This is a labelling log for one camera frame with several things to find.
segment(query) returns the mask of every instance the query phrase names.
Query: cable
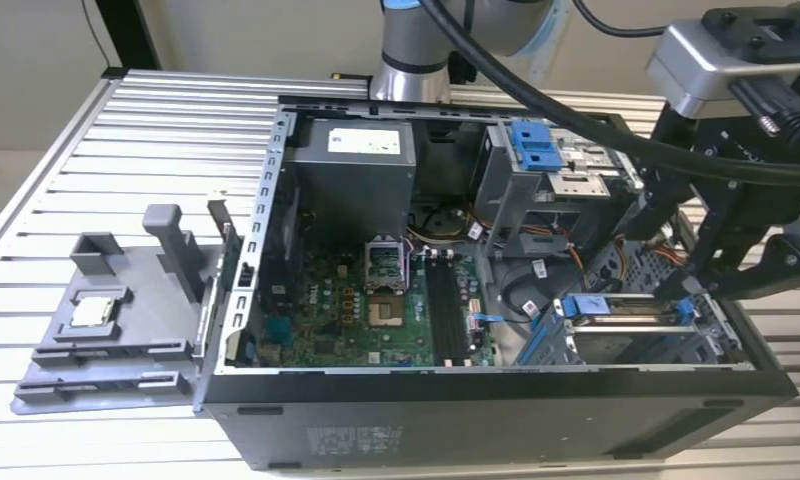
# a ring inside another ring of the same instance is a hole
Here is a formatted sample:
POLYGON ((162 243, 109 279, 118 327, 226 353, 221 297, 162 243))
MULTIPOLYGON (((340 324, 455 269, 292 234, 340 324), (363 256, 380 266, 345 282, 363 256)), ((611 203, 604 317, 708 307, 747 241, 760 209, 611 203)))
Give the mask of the cable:
POLYGON ((424 243, 428 243, 431 245, 451 245, 453 243, 459 243, 461 242, 461 240, 455 239, 455 240, 448 240, 448 239, 439 239, 439 238, 429 238, 424 235, 421 235, 420 233, 417 233, 412 227, 405 227, 405 230, 424 243))
POLYGON ((655 249, 655 253, 659 254, 661 257, 664 257, 667 260, 669 260, 675 266, 681 267, 684 265, 684 262, 681 261, 679 256, 675 254, 675 252, 671 252, 671 251, 665 250, 664 248, 657 247, 655 249))
POLYGON ((569 246, 569 255, 572 255, 572 259, 575 260, 575 264, 577 265, 577 269, 580 270, 581 289, 587 291, 587 276, 584 275, 584 263, 581 262, 581 257, 577 256, 577 251, 572 246, 569 246))
POLYGON ((112 62, 109 61, 109 56, 106 55, 106 51, 104 50, 104 46, 101 45, 101 40, 97 38, 97 33, 94 32, 94 27, 92 26, 92 19, 89 18, 89 9, 85 6, 85 0, 80 0, 80 4, 82 5, 82 15, 85 16, 85 23, 89 26, 89 32, 92 32, 92 38, 94 38, 94 43, 97 44, 97 49, 101 51, 101 55, 104 56, 104 61, 106 62, 106 68, 112 68, 112 62))
POLYGON ((664 33, 667 27, 649 27, 649 28, 616 28, 609 26, 599 17, 596 17, 589 8, 587 8, 587 4, 584 4, 584 0, 572 0, 575 3, 575 9, 587 20, 587 23, 592 25, 592 27, 599 30, 605 35, 617 38, 647 38, 647 37, 657 37, 664 33))
POLYGON ((625 281, 625 276, 628 274, 628 256, 625 255, 625 251, 623 250, 623 239, 625 235, 621 233, 613 237, 613 250, 616 251, 616 256, 619 257, 619 280, 620 282, 625 281))
POLYGON ((459 52, 501 90, 532 112, 545 116, 548 120, 589 141, 639 157, 644 164, 653 164, 688 175, 760 185, 800 186, 800 164, 756 163, 709 157, 623 132, 576 112, 528 85, 495 60, 465 33, 439 0, 420 0, 420 4, 459 52))

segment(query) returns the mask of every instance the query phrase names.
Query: blue latch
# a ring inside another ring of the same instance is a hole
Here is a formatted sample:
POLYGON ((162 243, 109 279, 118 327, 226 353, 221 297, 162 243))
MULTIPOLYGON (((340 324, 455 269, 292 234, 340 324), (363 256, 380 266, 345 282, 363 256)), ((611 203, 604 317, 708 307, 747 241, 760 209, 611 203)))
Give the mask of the blue latch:
POLYGON ((512 122, 512 143, 519 163, 531 172, 559 172, 560 152, 551 141, 551 131, 543 122, 512 122))

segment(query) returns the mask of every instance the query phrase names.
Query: aluminum table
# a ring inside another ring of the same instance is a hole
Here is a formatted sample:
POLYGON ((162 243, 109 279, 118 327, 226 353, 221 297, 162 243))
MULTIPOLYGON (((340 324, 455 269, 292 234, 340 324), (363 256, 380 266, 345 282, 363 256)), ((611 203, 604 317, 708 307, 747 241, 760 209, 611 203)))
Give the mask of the aluminum table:
MULTIPOLYGON (((648 134, 656 97, 551 92, 564 103, 620 114, 648 134)), ((149 203, 178 203, 181 226, 216 242, 205 195, 225 190, 245 230, 277 95, 364 98, 363 81, 257 79, 133 71, 101 80, 0 215, 0 477, 253 479, 222 431, 190 408, 18 417, 13 384, 29 363, 74 266, 84 231, 112 231, 121 245, 153 244, 141 226, 149 203)), ((456 87, 455 102, 515 106, 491 87, 456 87)), ((699 223, 697 203, 685 206, 699 223)), ((756 260, 754 251, 748 261, 756 260)), ((744 302, 800 389, 800 290, 744 302)), ((332 476, 612 479, 800 479, 800 398, 732 428, 665 463, 501 465, 327 472, 332 476)))

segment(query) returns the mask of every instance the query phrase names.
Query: black hose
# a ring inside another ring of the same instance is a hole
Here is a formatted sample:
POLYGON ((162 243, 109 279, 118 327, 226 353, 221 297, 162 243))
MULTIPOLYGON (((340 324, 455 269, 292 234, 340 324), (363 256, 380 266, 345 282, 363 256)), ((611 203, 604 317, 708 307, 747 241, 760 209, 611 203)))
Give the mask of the black hose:
POLYGON ((468 36, 439 0, 420 0, 433 22, 459 52, 504 92, 548 120, 592 142, 639 157, 645 164, 680 173, 760 185, 800 186, 800 165, 755 163, 709 157, 653 142, 596 122, 536 90, 501 65, 468 36))
POLYGON ((592 27, 596 30, 599 30, 601 33, 604 33, 605 35, 609 35, 612 37, 617 37, 617 38, 657 37, 659 35, 661 35, 664 33, 664 30, 667 28, 665 26, 664 27, 649 27, 649 28, 616 28, 616 27, 612 27, 607 23, 604 23, 601 20, 599 20, 599 17, 596 17, 592 14, 592 12, 589 11, 589 8, 587 8, 587 4, 584 4, 584 0, 572 0, 572 3, 575 4, 575 9, 581 14, 581 17, 584 17, 584 20, 587 20, 587 23, 589 23, 589 25, 592 25, 592 27))

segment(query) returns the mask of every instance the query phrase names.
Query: wall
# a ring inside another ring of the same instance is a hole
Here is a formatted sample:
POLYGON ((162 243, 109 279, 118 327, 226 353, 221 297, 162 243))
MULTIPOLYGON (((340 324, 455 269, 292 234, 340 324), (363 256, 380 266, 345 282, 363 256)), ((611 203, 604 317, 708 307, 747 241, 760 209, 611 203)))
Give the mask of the wall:
POLYGON ((104 67, 78 0, 0 0, 0 149, 49 146, 104 67))
MULTIPOLYGON (((653 27, 675 19, 699 18, 711 8, 780 6, 791 0, 587 0, 587 6, 609 25, 653 27)), ((545 87, 653 94, 644 74, 656 39, 619 39, 599 33, 572 11, 545 87)))

